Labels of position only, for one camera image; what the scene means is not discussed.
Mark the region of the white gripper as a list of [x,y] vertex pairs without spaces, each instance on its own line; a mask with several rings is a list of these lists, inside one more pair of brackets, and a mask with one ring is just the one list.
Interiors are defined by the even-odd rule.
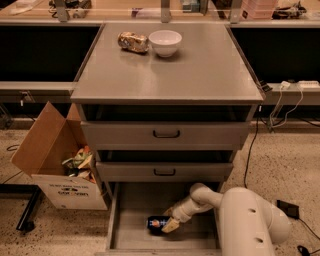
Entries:
[[195,214],[194,202],[191,198],[185,198],[177,202],[173,207],[164,211],[164,216],[171,216],[161,229],[164,233],[170,233],[178,229],[180,223],[186,223]]

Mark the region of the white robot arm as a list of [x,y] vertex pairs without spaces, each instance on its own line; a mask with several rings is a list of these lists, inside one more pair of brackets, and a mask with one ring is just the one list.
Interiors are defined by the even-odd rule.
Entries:
[[189,195],[170,207],[164,233],[176,230],[193,215],[215,209],[222,256],[275,256],[274,245],[291,232],[287,215],[255,192],[234,187],[223,194],[202,183],[191,186]]

